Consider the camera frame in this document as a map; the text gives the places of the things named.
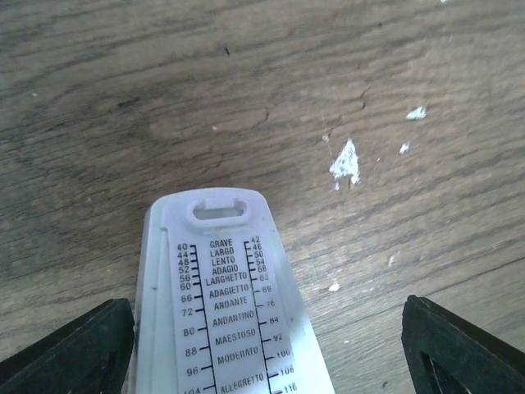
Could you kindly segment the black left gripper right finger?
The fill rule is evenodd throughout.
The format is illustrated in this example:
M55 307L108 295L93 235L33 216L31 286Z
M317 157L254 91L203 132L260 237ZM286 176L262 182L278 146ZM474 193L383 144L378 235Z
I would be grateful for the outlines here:
M416 393L523 393L524 353L424 297L410 295L402 344Z

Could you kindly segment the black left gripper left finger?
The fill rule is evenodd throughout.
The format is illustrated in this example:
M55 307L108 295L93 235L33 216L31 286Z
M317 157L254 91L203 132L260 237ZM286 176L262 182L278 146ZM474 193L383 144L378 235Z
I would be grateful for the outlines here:
M135 342L127 299L107 300L1 362L2 393L119 393Z

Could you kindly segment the white metronome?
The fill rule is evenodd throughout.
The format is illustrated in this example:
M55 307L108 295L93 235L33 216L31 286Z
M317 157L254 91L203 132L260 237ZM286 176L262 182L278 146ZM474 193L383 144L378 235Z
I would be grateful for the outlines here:
M262 194L206 188L150 206L128 390L333 392Z

